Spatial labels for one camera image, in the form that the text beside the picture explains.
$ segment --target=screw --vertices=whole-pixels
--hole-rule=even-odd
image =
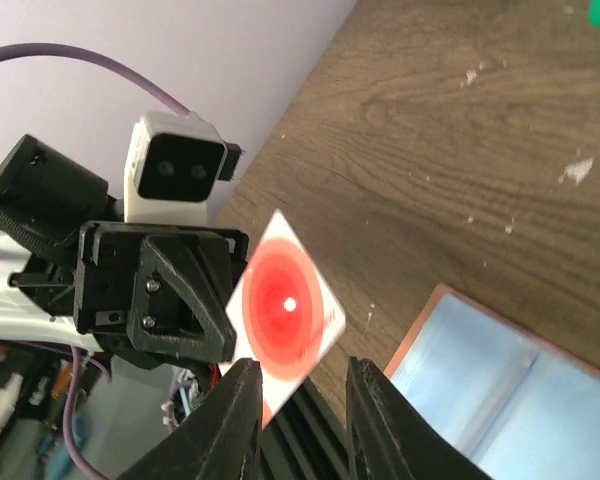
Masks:
[[[151,315],[147,315],[142,319],[142,326],[144,328],[153,328],[156,326],[156,319],[153,318]]]
[[[160,281],[156,280],[155,278],[150,278],[149,280],[147,280],[145,286],[147,287],[147,292],[149,293],[156,293],[162,288],[162,284],[160,283]]]

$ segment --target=camera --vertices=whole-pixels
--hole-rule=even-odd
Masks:
[[[143,115],[125,164],[124,221],[207,226],[213,185],[231,180],[241,153],[195,113]]]

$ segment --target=white card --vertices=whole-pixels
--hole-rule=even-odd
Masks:
[[[227,304],[233,361],[262,368],[264,428],[345,328],[344,310],[280,211],[276,211]]]

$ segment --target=wall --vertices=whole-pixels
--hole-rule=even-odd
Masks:
[[[3,0],[0,45],[69,43],[115,58],[212,122],[225,140],[239,143],[246,151],[240,175],[354,4]],[[0,161],[31,133],[104,176],[120,195],[131,128],[153,109],[163,107],[92,65],[40,58],[1,64]],[[234,185],[216,188],[212,214]]]

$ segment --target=wood grain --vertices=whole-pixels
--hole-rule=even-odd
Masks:
[[[345,306],[312,376],[341,418],[348,357],[384,368],[438,283],[600,368],[600,31],[570,5],[360,0],[221,214],[255,240],[281,208]]]

